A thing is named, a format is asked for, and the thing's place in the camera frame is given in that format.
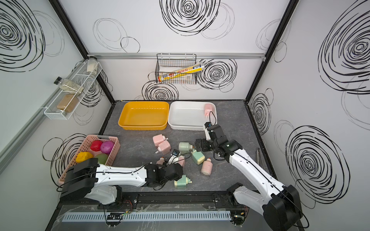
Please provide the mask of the pink sharpener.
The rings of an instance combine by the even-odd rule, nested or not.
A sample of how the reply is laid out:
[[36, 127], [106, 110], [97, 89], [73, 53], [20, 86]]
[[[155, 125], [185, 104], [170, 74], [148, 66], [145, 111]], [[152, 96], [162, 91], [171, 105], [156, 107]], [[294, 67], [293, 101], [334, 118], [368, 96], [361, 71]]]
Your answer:
[[164, 165], [165, 164], [165, 158], [161, 157], [157, 162], [156, 162], [157, 165]]
[[159, 135], [156, 135], [156, 136], [153, 136], [152, 140], [154, 142], [154, 145], [156, 147], [159, 146], [160, 143], [164, 142], [165, 140], [167, 140], [168, 138], [166, 138], [164, 135], [162, 134], [159, 134]]
[[201, 173], [205, 176], [210, 176], [212, 173], [212, 169], [213, 169], [212, 160], [208, 158], [202, 164]]
[[169, 153], [171, 151], [171, 145], [170, 143], [165, 140], [158, 144], [156, 154], [162, 153], [163, 155]]
[[185, 165], [185, 158], [183, 156], [179, 156], [176, 163], [183, 167]]
[[211, 112], [214, 112], [214, 105], [207, 103], [204, 105], [204, 116], [209, 117]]

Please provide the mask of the white plastic tray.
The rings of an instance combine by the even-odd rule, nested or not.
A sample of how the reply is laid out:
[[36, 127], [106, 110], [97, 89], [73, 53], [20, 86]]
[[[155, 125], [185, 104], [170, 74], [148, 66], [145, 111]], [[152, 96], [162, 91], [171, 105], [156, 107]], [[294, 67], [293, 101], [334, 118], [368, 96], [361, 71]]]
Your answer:
[[204, 105], [211, 102], [197, 101], [175, 101], [169, 109], [168, 124], [173, 130], [203, 131], [204, 124], [211, 122], [217, 124], [217, 110], [214, 105], [214, 112], [209, 117], [204, 116]]

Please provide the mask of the yellow plastic tray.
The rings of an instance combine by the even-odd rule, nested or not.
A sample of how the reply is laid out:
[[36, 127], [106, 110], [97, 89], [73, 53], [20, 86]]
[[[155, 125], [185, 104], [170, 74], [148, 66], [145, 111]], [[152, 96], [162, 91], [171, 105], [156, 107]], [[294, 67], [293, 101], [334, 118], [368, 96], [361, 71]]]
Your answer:
[[170, 105], [159, 101], [125, 104], [118, 125], [127, 131], [161, 131], [167, 127]]

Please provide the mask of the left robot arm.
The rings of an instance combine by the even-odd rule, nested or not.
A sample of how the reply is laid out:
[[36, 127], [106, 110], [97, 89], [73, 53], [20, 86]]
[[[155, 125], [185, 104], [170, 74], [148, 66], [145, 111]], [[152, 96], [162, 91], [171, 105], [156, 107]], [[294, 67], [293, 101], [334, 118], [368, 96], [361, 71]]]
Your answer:
[[106, 166], [91, 158], [67, 170], [61, 185], [60, 201], [88, 198], [110, 205], [120, 200], [122, 185], [156, 188], [182, 176], [183, 167], [178, 163], [168, 166], [148, 163], [128, 168]]

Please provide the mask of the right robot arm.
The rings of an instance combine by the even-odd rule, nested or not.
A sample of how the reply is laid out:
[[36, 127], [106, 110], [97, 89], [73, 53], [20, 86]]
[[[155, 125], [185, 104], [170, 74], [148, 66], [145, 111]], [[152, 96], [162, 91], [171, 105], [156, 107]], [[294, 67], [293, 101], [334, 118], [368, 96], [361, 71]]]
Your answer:
[[274, 231], [287, 231], [303, 216], [298, 190], [285, 186], [259, 166], [236, 141], [229, 140], [219, 125], [206, 122], [205, 138], [197, 139], [197, 151], [213, 152], [238, 169], [258, 190], [234, 185], [231, 193], [238, 204], [261, 214]]

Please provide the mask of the yellow toothpaste box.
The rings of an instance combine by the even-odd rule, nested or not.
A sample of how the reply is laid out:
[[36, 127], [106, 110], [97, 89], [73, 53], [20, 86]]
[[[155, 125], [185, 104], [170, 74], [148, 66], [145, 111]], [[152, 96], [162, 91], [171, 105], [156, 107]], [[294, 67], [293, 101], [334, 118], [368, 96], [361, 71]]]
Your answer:
[[170, 80], [174, 80], [176, 78], [192, 78], [194, 73], [200, 72], [204, 69], [204, 65], [199, 63], [193, 66], [188, 66], [182, 69], [173, 70], [173, 71], [164, 71], [164, 67], [162, 70], [160, 69], [158, 73], [158, 81], [159, 82], [166, 82]]

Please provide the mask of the green sharpener centre right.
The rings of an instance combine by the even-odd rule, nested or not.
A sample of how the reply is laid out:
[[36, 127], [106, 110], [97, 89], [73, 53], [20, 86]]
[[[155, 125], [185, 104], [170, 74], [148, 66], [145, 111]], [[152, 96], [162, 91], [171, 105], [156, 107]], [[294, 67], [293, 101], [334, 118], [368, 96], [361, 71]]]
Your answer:
[[192, 152], [192, 160], [195, 164], [200, 165], [205, 161], [205, 156], [202, 152], [197, 151], [196, 149], [193, 149]]

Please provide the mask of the green sharpener bottom centre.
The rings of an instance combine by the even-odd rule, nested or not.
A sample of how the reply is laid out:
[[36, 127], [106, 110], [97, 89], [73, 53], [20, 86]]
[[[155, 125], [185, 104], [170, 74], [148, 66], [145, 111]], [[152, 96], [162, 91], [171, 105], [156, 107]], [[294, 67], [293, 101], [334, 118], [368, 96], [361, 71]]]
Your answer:
[[174, 186], [176, 189], [185, 189], [187, 185], [191, 183], [192, 180], [190, 178], [188, 178], [186, 175], [182, 175], [179, 180], [174, 181]]

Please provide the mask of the green sharpener round centre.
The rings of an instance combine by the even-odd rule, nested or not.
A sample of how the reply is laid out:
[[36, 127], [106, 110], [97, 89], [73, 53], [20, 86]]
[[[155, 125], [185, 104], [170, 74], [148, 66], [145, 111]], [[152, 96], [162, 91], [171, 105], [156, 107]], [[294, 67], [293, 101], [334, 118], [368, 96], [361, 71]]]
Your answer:
[[194, 149], [193, 145], [188, 142], [180, 142], [178, 145], [178, 150], [181, 154], [191, 153]]

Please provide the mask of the pink plastic basket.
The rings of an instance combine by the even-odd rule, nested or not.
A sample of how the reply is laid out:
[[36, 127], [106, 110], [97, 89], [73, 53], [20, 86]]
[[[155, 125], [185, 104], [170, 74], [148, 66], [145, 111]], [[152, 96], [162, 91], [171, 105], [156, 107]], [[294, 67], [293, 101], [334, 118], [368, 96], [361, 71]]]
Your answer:
[[[110, 145], [110, 148], [102, 148], [98, 145], [98, 143], [104, 143], [108, 141], [112, 143], [112, 145]], [[72, 152], [72, 159], [68, 162], [67, 167], [63, 171], [62, 175], [59, 177], [58, 183], [63, 184], [65, 182], [66, 172], [70, 167], [90, 158], [98, 158], [98, 163], [104, 164], [106, 166], [112, 166], [119, 149], [120, 143], [118, 137], [88, 135], [84, 139], [83, 143], [79, 146], [78, 150]]]

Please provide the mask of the purple toy fruit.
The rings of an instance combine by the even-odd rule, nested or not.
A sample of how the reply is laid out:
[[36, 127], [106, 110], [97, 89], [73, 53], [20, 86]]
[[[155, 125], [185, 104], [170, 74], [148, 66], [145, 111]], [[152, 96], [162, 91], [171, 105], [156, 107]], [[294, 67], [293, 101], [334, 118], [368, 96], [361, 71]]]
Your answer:
[[104, 154], [109, 155], [114, 147], [115, 143], [113, 141], [105, 141], [100, 146], [100, 151]]

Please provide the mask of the red toy fruit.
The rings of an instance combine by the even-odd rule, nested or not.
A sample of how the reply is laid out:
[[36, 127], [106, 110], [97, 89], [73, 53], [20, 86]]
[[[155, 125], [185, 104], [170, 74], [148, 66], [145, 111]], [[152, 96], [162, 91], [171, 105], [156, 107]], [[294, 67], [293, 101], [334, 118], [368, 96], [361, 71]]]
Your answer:
[[101, 150], [101, 145], [103, 142], [101, 140], [95, 140], [91, 143], [90, 149], [94, 152], [99, 152]]

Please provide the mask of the yellow toy pepper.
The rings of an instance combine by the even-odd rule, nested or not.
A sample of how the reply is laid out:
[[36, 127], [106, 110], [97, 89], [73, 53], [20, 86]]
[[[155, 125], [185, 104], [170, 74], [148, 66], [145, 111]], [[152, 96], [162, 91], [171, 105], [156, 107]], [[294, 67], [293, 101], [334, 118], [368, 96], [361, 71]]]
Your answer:
[[94, 158], [94, 155], [91, 154], [90, 152], [80, 152], [76, 156], [76, 162], [81, 163], [91, 158]]

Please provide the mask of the brown block on shelf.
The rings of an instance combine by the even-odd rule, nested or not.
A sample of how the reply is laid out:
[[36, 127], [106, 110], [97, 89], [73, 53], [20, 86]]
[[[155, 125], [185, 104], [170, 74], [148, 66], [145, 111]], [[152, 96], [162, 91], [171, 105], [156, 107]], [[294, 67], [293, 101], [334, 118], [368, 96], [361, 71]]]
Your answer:
[[79, 99], [73, 94], [67, 94], [57, 105], [57, 109], [64, 111], [66, 113], [71, 113], [76, 105], [78, 104]]

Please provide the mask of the glass jar on shelf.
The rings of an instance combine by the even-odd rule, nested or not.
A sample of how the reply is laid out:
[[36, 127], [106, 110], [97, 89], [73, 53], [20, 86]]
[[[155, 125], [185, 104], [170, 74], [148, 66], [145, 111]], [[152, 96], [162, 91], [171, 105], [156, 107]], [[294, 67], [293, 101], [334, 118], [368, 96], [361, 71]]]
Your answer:
[[95, 74], [97, 73], [98, 61], [94, 56], [90, 56], [87, 60], [87, 73]]

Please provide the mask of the clear bottle on shelf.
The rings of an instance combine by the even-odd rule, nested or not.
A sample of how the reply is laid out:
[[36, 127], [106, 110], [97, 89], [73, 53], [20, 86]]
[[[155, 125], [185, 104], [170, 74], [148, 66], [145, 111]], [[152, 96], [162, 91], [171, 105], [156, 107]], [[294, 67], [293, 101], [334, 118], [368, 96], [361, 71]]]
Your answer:
[[63, 79], [61, 77], [58, 77], [55, 81], [54, 81], [54, 84], [57, 85], [61, 90], [65, 91], [65, 92], [68, 92], [68, 93], [71, 93], [71, 94], [76, 94], [76, 95], [80, 95], [83, 90], [84, 90], [84, 87], [71, 81], [71, 80], [68, 80], [68, 79]]

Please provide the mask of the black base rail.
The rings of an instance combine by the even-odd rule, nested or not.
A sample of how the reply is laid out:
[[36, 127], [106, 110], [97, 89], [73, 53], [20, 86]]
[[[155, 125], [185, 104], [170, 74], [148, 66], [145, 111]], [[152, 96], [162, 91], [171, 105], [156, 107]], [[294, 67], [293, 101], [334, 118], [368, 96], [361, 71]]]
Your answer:
[[99, 205], [99, 208], [110, 210], [137, 209], [144, 205], [202, 205], [206, 208], [215, 207], [226, 210], [243, 210], [244, 205], [239, 204], [227, 191], [203, 191], [203, 192], [138, 192], [122, 193], [116, 202], [109, 205]]

